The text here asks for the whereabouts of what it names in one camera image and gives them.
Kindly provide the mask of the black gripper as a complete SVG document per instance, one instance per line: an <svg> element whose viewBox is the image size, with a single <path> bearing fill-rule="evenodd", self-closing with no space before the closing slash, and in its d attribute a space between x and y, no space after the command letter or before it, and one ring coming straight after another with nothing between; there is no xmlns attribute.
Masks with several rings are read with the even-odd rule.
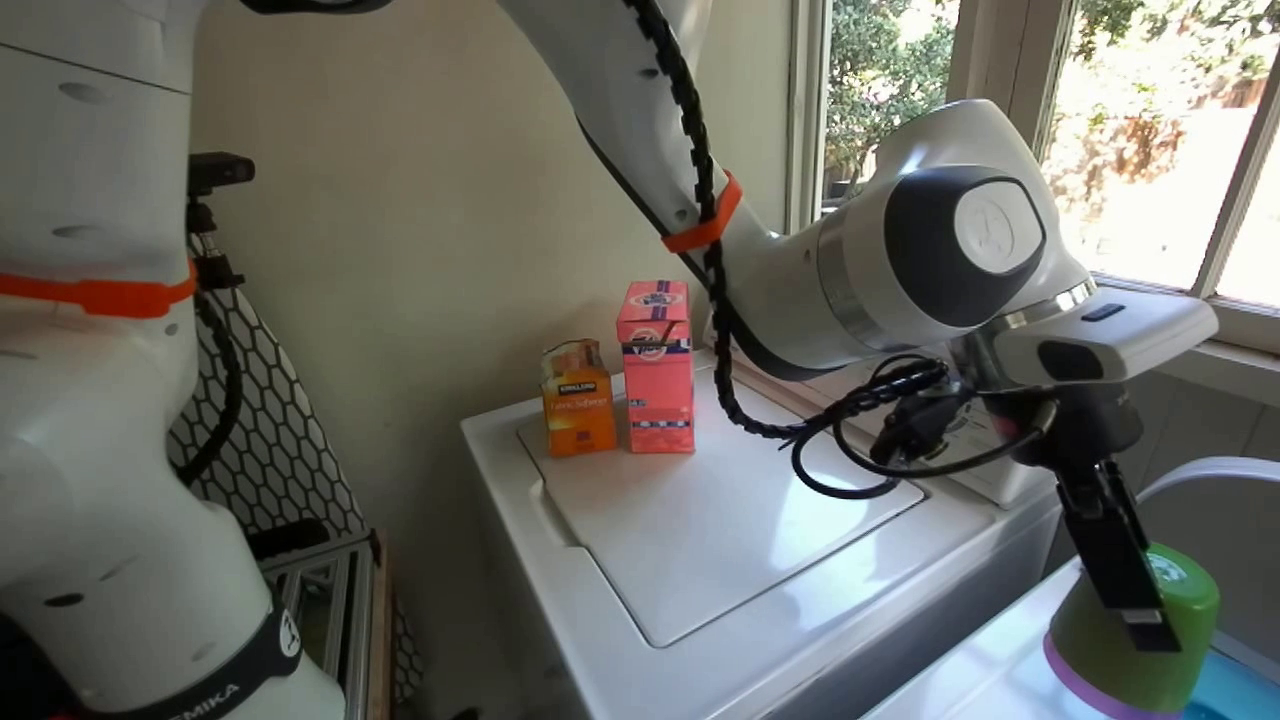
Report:
<svg viewBox="0 0 1280 720"><path fill-rule="evenodd" d="M1006 393L994 417L1019 463L1059 481L1074 547L1132 649L1178 652L1182 634L1150 562L1150 535L1118 469L1143 433L1132 393L1124 385Z"/></svg>

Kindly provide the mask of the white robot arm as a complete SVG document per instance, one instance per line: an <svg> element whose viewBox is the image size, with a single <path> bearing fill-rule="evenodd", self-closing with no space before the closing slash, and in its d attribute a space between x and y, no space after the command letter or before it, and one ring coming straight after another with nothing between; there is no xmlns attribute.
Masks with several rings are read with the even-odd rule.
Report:
<svg viewBox="0 0 1280 720"><path fill-rule="evenodd" d="M205 6L0 0L0 616L97 720L348 720L237 518L164 452L196 385L183 190ZM997 393L1051 385L1027 340L1095 283L997 105L909 120L851 204L774 235L699 124L712 0L501 6L758 364L822 377L954 344Z"/></svg>

